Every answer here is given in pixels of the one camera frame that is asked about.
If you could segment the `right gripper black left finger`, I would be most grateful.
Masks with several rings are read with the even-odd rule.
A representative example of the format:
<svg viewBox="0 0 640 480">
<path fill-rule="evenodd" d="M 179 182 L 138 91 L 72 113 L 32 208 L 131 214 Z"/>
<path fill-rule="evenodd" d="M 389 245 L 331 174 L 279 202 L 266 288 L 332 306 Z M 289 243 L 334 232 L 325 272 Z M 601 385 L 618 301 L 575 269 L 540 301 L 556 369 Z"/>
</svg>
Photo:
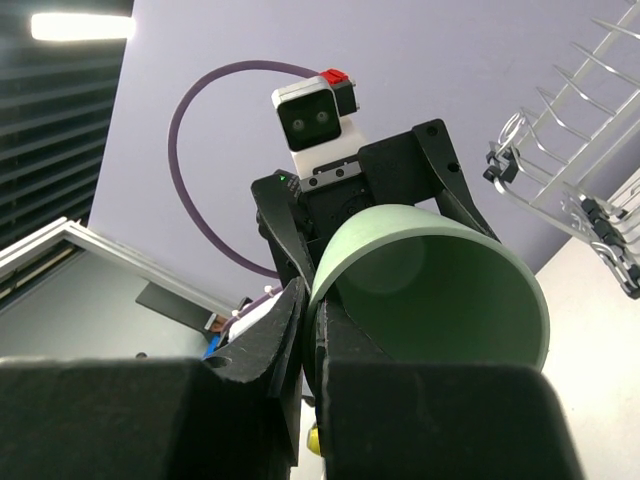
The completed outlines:
<svg viewBox="0 0 640 480">
<path fill-rule="evenodd" d="M 298 463 L 305 308 L 298 277 L 269 312 L 207 360 L 216 377 L 213 434 L 230 468 Z"/>
</svg>

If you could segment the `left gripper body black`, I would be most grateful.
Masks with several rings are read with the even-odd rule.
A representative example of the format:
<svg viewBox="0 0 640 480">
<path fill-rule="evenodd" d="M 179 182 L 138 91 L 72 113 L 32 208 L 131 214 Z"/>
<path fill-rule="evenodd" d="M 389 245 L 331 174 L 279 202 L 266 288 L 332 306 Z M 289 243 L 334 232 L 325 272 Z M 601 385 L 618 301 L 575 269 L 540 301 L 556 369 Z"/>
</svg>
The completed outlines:
<svg viewBox="0 0 640 480">
<path fill-rule="evenodd" d="M 377 205 L 435 200 L 440 215 L 489 238 L 496 235 L 474 204 L 446 124 L 434 119 L 361 147 L 299 179 L 278 170 L 254 181 L 260 235 L 282 286 L 311 285 L 339 227 Z"/>
</svg>

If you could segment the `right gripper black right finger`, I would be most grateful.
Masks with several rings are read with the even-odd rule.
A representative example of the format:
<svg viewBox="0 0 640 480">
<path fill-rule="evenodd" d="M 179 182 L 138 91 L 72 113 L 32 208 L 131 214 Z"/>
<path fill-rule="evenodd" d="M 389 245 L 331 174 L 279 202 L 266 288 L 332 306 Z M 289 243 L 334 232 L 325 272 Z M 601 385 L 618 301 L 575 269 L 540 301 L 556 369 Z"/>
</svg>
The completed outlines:
<svg viewBox="0 0 640 480">
<path fill-rule="evenodd" d="M 379 382 L 390 357 L 329 298 L 313 309 L 313 394 L 326 479 L 346 479 L 374 448 L 365 438 L 382 414 Z"/>
</svg>

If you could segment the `light green cup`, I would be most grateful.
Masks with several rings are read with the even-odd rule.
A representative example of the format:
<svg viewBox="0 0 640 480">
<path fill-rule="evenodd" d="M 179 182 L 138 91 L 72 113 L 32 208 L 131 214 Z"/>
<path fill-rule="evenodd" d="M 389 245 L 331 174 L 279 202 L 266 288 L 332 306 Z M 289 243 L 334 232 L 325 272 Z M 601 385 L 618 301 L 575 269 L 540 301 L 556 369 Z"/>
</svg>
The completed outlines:
<svg viewBox="0 0 640 480">
<path fill-rule="evenodd" d="M 548 306 L 526 263 L 499 241 L 422 208 L 374 206 L 338 228 L 311 284 L 309 339 L 330 292 L 394 360 L 542 370 L 547 358 Z"/>
</svg>

